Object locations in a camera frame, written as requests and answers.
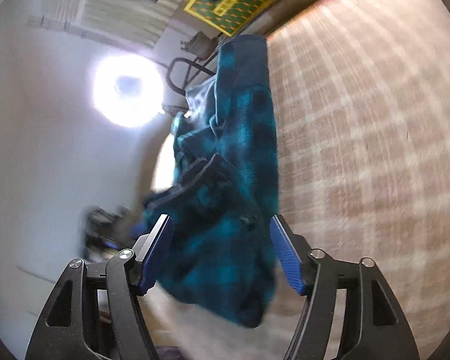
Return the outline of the teal plaid fleece garment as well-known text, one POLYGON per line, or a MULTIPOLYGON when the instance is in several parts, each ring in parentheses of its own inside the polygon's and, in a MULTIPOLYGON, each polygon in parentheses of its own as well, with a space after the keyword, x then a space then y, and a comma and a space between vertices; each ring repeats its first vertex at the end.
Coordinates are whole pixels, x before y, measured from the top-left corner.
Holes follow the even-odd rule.
POLYGON ((267 43, 236 37, 217 72, 186 94, 171 126, 172 186, 148 194, 133 238, 162 214, 174 236, 158 281, 176 300, 257 327, 275 291, 269 222, 279 209, 275 117, 267 43))

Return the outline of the bright lamp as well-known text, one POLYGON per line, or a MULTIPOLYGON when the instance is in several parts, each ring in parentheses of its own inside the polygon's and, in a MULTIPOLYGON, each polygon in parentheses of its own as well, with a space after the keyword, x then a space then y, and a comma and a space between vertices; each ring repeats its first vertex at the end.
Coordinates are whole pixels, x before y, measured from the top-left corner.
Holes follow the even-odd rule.
POLYGON ((121 128, 142 128, 163 112, 165 83, 156 63, 131 53, 105 55, 91 72, 95 110, 121 128))

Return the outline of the plaid beige bed sheet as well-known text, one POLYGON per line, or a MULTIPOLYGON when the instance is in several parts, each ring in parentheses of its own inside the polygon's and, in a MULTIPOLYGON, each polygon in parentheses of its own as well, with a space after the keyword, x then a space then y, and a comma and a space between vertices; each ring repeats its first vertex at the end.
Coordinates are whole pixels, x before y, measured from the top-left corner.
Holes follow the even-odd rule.
POLYGON ((428 358, 450 330, 450 13, 321 0, 268 59, 281 214, 334 258, 373 258, 428 358))

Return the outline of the black metal rack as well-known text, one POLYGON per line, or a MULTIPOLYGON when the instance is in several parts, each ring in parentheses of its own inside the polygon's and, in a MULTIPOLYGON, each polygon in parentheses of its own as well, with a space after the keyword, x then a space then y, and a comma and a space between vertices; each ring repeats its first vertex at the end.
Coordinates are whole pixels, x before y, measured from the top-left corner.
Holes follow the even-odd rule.
POLYGON ((216 72, 218 48, 224 35, 209 37, 199 31, 191 37, 166 34, 158 44, 158 54, 165 58, 165 99, 163 111, 175 116, 188 110, 186 92, 216 72))

